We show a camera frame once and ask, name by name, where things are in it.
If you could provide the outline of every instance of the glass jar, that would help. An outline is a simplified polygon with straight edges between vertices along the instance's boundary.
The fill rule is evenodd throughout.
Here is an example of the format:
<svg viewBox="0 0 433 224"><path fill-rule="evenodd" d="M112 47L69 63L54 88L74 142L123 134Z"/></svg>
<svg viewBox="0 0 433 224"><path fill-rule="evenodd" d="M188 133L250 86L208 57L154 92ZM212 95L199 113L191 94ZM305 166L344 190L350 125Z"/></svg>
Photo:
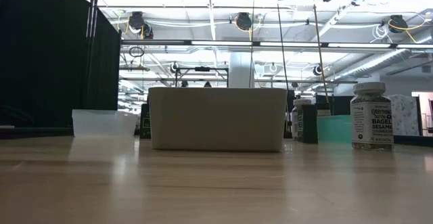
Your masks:
<svg viewBox="0 0 433 224"><path fill-rule="evenodd" d="M309 99L294 99L292 110L292 137L294 140L298 140L298 110L301 105L311 105Z"/></svg>
<svg viewBox="0 0 433 224"><path fill-rule="evenodd" d="M368 82L353 86L350 102L352 147L362 150L393 150L391 100L384 96L385 83Z"/></svg>

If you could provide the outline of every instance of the ductwork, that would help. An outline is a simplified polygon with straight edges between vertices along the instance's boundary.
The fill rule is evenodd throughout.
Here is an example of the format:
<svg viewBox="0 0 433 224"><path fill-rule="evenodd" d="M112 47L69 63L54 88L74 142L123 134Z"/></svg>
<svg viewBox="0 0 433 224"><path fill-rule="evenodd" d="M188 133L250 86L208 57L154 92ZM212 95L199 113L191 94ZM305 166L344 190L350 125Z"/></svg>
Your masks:
<svg viewBox="0 0 433 224"><path fill-rule="evenodd" d="M423 32L421 34L415 35L414 39L418 41L417 43L431 44L433 43L433 28ZM411 40L405 40L403 43L410 43ZM370 74L372 72L381 70L390 65L397 64L410 58L414 53L410 49L395 49L383 54L372 55L346 69L343 69L333 76L329 76L334 80L347 79L348 77L359 78L363 75Z"/></svg>

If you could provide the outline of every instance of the white column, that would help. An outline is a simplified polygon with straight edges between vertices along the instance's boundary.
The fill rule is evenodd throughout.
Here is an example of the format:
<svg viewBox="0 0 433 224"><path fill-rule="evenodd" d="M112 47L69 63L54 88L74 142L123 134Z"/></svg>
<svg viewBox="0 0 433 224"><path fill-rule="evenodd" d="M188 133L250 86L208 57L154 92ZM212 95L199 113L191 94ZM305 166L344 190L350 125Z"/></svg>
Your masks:
<svg viewBox="0 0 433 224"><path fill-rule="evenodd" d="M229 87L254 88L254 64L251 61L251 53L231 53L229 64Z"/></svg>

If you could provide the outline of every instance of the industrial ceiling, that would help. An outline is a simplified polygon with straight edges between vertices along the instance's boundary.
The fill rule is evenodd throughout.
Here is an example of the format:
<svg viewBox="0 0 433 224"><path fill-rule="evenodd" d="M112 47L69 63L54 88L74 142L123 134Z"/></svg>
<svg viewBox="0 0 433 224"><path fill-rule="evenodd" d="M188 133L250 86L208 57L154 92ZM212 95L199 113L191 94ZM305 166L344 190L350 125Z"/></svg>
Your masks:
<svg viewBox="0 0 433 224"><path fill-rule="evenodd" d="M114 28L123 31L126 40L140 39L139 35L127 32L127 22L132 12L143 12L143 19L152 27L154 40L197 40L197 41L273 41L280 42L277 0L99 0L99 8ZM281 31L284 42L313 42L317 40L313 0L279 1ZM414 37L430 32L433 26L433 4L427 0L332 0L329 3L316 0L320 41L326 43L414 43ZM243 32L235 25L239 13L246 12L254 20L252 33ZM393 33L383 26L391 15L401 15L407 23L407 32ZM120 58L120 80L146 78L147 81L127 81L125 90L140 88L145 93L149 87L171 86L172 82L149 81L152 78L173 78L170 66L228 67L230 49L213 47L196 49L192 53L156 52L158 49L189 50L188 46L143 46L145 55L134 58L128 52ZM256 79L284 78L283 56L281 49L263 50L253 48ZM372 55L386 51L362 52L356 49L327 50L323 52L325 75L332 79L344 69L355 66ZM423 63L430 58L429 52L411 55L405 60L415 59ZM298 49L285 52L288 79L315 80L313 68L319 63L319 53L311 49ZM390 64L382 69L384 74L393 70L404 69L407 63ZM429 76L413 70L403 71L394 76ZM184 75L191 79L220 79L215 72L196 72ZM202 87L203 83L190 83L190 86ZM212 82L212 86L225 87L224 82ZM283 83L257 83L260 87L285 87Z"/></svg>

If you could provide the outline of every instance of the ceiling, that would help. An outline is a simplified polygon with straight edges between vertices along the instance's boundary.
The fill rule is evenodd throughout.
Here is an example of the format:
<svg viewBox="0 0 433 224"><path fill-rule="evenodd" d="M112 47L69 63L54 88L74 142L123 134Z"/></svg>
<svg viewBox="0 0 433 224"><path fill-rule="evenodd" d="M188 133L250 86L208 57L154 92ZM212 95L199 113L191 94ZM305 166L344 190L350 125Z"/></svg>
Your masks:
<svg viewBox="0 0 433 224"><path fill-rule="evenodd" d="M248 12L254 18L256 28L251 34L253 41L281 41L276 0L99 0L98 4L113 26L116 29L119 27L124 32L127 30L126 22L132 11L142 11L143 18L152 26L155 40L249 41L249 32L238 30L232 22L239 12ZM314 41L316 30L313 25L315 21L313 0L280 1L279 7L281 33L284 41ZM377 26L382 20L387 22L390 15L398 14L403 16L409 27L424 23L422 27L410 30L411 35L416 35L433 26L430 17L432 11L433 4L426 0L332 0L329 3L317 0L320 30L327 26L333 18L337 18L337 22L320 36L322 42L410 43L411 39L405 32L400 34L389 32L388 36L384 36L383 39L376 39ZM123 34L123 39L140 39L140 37L128 32ZM352 51L324 52L323 66L329 68L325 74L331 76L371 54ZM185 67L217 66L222 68L228 66L229 57L230 51L218 49L218 47L214 50L199 50L191 54L147 53L136 59L126 53L120 60L120 67L124 69L120 71L120 77L170 78L173 75L169 72L169 66L174 61ZM275 78L284 76L283 58L280 51L254 51L253 58L257 79L264 76ZM290 79L314 78L312 68L319 63L318 52L287 51L285 59ZM132 67L136 68L143 64L150 71L128 71L126 64L130 68L131 61L133 61ZM214 72L209 72L208 75L203 73L191 75L191 78L193 77L219 78ZM144 87L142 88L144 91L152 86L167 85L154 81L131 81L131 83ZM224 87L225 83L213 82L212 85ZM202 83L193 83L192 86L202 86ZM260 86L270 87L271 85L261 83ZM285 85L275 83L273 86L283 87Z"/></svg>

